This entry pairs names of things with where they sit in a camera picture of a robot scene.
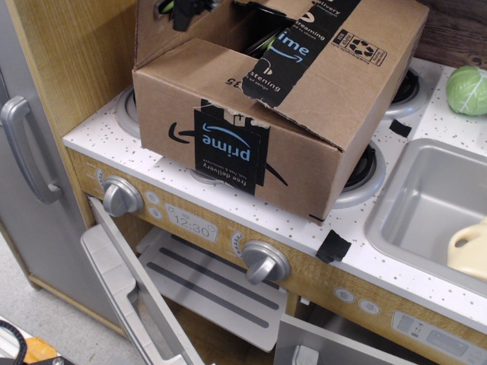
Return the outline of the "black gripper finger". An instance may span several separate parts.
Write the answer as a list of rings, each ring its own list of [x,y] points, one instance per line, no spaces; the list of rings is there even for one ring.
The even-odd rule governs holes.
[[[219,0],[174,0],[172,7],[173,29],[187,31],[192,19],[204,11],[214,11]]]

